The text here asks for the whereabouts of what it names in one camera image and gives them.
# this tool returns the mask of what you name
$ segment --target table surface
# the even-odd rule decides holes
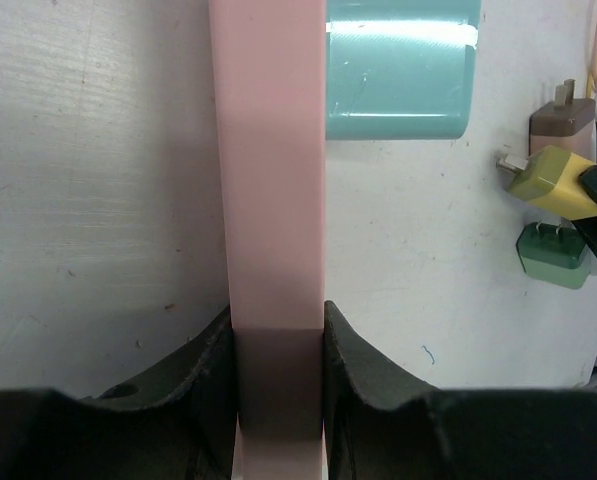
[[[462,139],[328,146],[327,297],[435,385],[589,377],[597,277],[524,275],[516,238],[550,219],[492,154],[583,80],[591,3],[484,0]],[[0,0],[0,388],[95,395],[227,304],[212,85],[204,0]]]

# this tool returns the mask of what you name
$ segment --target teal cylinder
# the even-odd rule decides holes
[[[328,8],[328,139],[464,134],[480,0],[329,0]]]

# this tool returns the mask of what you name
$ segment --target pink rectangular bar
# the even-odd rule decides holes
[[[246,480],[321,476],[324,0],[211,0]]]

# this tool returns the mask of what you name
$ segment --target yellow plug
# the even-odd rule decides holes
[[[597,217],[597,204],[585,193],[578,177],[595,163],[559,147],[548,146],[528,159],[506,155],[496,166],[512,172],[507,191],[536,207],[567,220]]]

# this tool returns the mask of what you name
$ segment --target green plug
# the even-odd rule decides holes
[[[516,247],[525,273],[536,280],[575,290],[591,273],[589,249],[573,228],[532,223]]]

